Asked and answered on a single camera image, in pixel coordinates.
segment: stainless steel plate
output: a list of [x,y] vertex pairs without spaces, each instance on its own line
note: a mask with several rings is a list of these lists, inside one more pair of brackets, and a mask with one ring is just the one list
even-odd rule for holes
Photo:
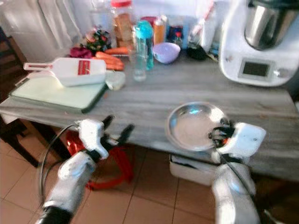
[[184,104],[168,117],[166,135],[171,143],[180,148],[194,152],[208,150],[213,147],[208,133],[219,126],[224,117],[219,108],[208,103]]

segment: kitchen table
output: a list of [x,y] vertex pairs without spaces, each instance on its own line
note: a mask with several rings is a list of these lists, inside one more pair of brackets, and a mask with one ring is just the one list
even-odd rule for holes
[[89,113],[75,114],[12,98],[0,105],[0,112],[59,127],[79,119],[102,120],[114,114],[116,119],[108,128],[109,133],[119,134],[127,124],[134,123],[129,142],[211,162],[210,152],[182,151],[167,140],[164,132],[166,119],[174,108],[191,101],[205,101],[221,108],[230,119],[267,131],[263,144],[250,160],[253,172],[299,181],[299,115],[286,90],[234,83],[224,77],[217,63],[195,61],[184,54],[169,65],[155,62],[144,82],[136,82],[129,61],[124,62],[126,85],[119,91],[108,91]]

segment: cutting board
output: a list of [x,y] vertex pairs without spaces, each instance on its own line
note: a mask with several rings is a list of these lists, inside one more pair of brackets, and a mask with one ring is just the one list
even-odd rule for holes
[[65,87],[52,76],[26,79],[10,96],[66,111],[88,112],[107,89],[106,83]]

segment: tile floor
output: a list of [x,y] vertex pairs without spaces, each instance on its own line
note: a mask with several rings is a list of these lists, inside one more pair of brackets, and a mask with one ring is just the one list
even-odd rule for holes
[[[20,138],[20,142],[36,158],[44,151],[31,134]],[[57,170],[55,167],[47,179],[46,193],[55,183]],[[0,171],[0,223],[34,224],[42,211],[36,190],[37,170],[1,141]],[[119,171],[113,160],[107,160],[97,174],[95,178],[101,182]],[[86,190],[72,224],[212,224],[214,207],[209,187],[170,174],[168,155],[135,147],[135,177],[131,184]]]

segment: purple bowl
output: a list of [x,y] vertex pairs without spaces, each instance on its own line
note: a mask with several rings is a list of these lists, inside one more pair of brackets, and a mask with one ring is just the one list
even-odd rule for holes
[[164,64],[173,62],[180,51],[181,48],[174,43],[159,43],[153,47],[155,59]]

